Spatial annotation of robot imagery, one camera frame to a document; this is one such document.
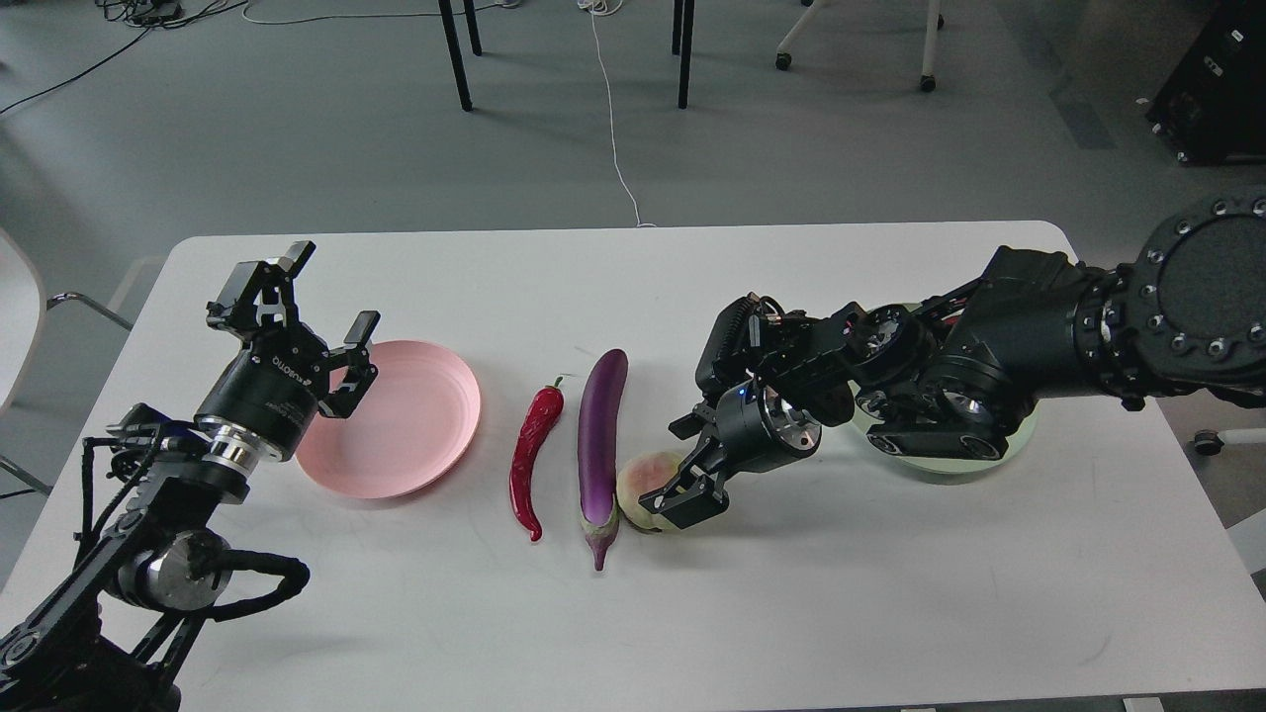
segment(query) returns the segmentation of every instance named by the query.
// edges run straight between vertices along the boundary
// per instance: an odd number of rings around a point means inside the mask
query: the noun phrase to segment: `caster wheel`
[[[1217,432],[1200,431],[1195,433],[1195,437],[1191,438],[1191,445],[1195,446],[1195,451],[1198,455],[1204,455],[1205,457],[1210,457],[1213,455],[1222,452],[1222,446],[1225,443],[1222,442],[1222,438],[1218,437]]]

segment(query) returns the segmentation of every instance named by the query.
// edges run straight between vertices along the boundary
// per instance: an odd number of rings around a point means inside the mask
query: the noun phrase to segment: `black robotic arm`
[[[172,683],[208,620],[249,616],[303,590],[309,571],[301,561],[233,550],[206,523],[219,504],[246,498],[261,460],[291,457],[318,410],[348,417],[377,375],[368,350],[377,312],[361,312],[339,348],[299,321],[292,281],[313,250],[296,242],[284,257],[239,264],[206,305],[208,326],[237,336],[242,350],[194,422],[138,404],[108,428],[111,437],[85,440],[75,569],[0,639],[0,709],[175,711],[180,690]],[[330,390],[329,371],[342,366],[347,374]],[[110,448],[111,475],[124,485],[90,524],[95,447]],[[239,570],[280,580],[268,594],[216,606]],[[162,613],[130,651],[101,635],[103,592]]]
[[[999,460],[1038,399],[1206,388],[1266,405],[1266,186],[1165,220],[1133,264],[1071,265],[1000,247],[979,279],[914,309],[856,303],[827,318],[749,294],[727,307],[695,372],[703,400],[668,429],[698,437],[642,505],[689,527],[725,511],[725,481],[817,451],[855,407],[889,455]]]

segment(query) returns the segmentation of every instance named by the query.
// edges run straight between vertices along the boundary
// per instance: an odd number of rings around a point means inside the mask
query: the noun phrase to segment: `eggplant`
[[[594,364],[580,400],[576,460],[580,470],[580,526],[594,552],[594,569],[603,570],[606,550],[615,541],[620,512],[615,503],[615,424],[628,379],[629,360],[613,348]]]

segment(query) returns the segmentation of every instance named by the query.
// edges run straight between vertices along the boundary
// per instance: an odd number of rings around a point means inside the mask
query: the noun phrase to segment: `black chair leg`
[[[439,0],[439,15],[444,23],[444,39],[448,41],[448,58],[453,61],[453,79],[457,80],[457,98],[462,110],[471,110],[471,90],[466,85],[466,67],[462,66],[462,48],[457,46],[457,23],[453,22],[452,0]]]
[[[681,81],[677,84],[677,108],[686,108],[690,94],[690,46],[695,34],[695,0],[684,0],[681,13]]]
[[[672,0],[672,53],[681,54],[681,0]]]
[[[475,23],[475,0],[462,0],[462,10],[466,13],[466,30],[471,35],[471,52],[479,57],[484,53],[484,46],[479,43],[479,25]]]

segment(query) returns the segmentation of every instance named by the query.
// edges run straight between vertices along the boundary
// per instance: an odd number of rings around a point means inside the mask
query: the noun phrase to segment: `screw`
[[[0,661],[5,665],[20,663],[24,658],[27,658],[27,655],[30,655],[30,651],[35,649],[37,642],[39,642],[39,633],[25,633],[4,649],[4,658],[0,658]]]

